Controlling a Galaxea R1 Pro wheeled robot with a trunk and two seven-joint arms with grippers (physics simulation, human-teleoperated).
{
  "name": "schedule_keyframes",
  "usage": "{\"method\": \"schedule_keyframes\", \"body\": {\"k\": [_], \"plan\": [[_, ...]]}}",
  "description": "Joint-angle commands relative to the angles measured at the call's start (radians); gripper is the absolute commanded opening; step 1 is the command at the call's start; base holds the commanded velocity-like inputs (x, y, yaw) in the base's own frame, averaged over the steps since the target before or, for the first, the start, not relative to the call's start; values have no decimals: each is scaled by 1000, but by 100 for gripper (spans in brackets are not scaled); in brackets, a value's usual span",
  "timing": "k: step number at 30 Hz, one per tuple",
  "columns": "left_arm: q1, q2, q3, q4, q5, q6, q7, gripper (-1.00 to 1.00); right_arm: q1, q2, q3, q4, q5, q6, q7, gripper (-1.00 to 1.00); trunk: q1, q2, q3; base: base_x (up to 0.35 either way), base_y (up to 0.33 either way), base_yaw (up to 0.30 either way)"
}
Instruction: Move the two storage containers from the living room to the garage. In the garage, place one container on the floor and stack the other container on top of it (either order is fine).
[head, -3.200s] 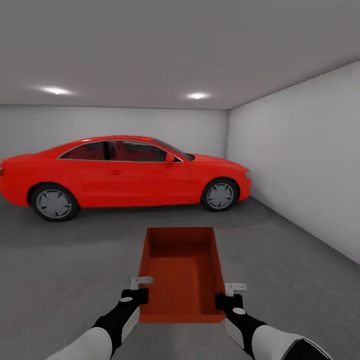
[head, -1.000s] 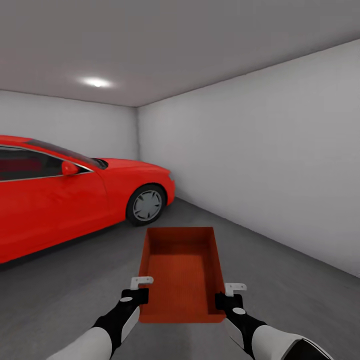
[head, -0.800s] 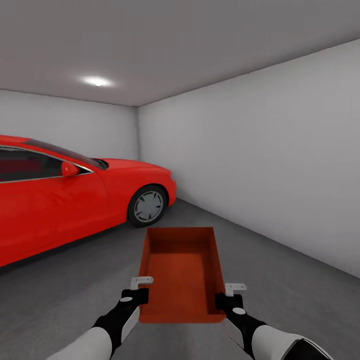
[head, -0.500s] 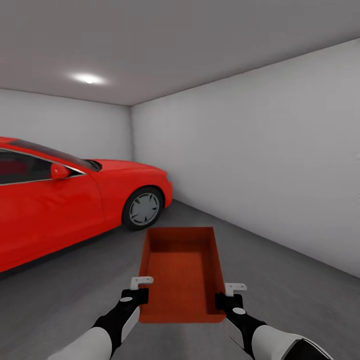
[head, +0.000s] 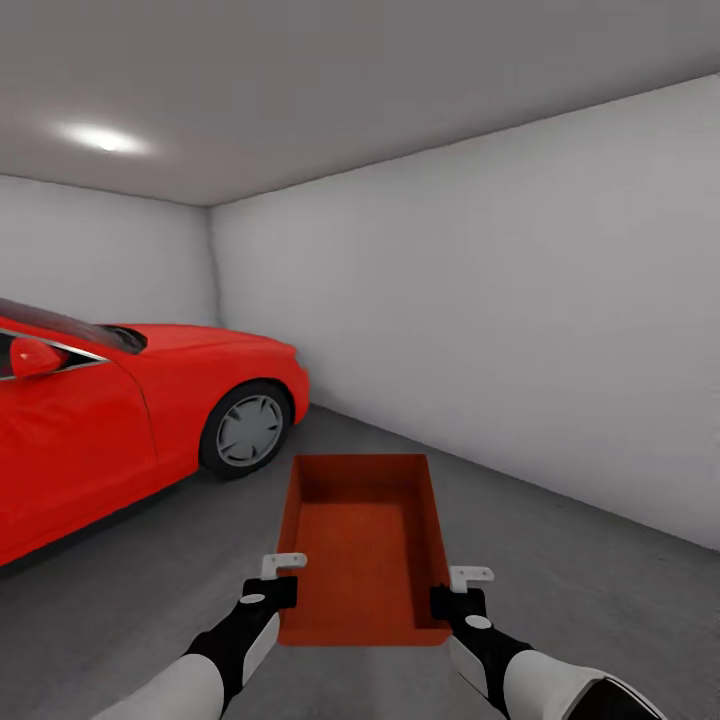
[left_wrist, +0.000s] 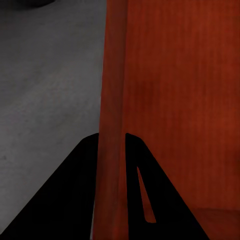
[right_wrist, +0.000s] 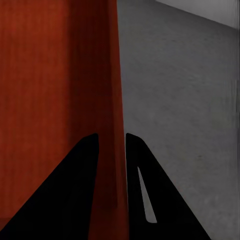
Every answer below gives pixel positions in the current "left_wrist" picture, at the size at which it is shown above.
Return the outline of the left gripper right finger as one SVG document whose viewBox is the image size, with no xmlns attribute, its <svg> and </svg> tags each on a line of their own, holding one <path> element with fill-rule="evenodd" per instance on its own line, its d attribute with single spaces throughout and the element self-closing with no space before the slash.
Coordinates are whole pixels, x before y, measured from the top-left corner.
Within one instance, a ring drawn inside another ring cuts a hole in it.
<svg viewBox="0 0 240 240">
<path fill-rule="evenodd" d="M 210 240 L 145 142 L 125 134 L 129 240 Z M 156 223 L 145 220 L 139 168 Z"/>
</svg>

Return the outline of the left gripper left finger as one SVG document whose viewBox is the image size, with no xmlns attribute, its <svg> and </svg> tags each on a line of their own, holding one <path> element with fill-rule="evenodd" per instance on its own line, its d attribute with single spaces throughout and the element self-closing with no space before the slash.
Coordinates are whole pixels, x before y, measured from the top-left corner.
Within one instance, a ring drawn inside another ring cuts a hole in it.
<svg viewBox="0 0 240 240">
<path fill-rule="evenodd" d="M 99 133 L 82 139 L 0 240 L 90 240 Z"/>
</svg>

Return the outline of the storage box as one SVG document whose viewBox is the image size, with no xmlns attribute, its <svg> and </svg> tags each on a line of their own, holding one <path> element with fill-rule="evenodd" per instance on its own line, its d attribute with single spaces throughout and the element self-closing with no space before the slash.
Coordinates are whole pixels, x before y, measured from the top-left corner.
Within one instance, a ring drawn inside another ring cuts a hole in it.
<svg viewBox="0 0 240 240">
<path fill-rule="evenodd" d="M 92 240 L 129 240 L 127 133 L 209 240 L 240 240 L 240 0 L 107 0 Z"/>
</svg>

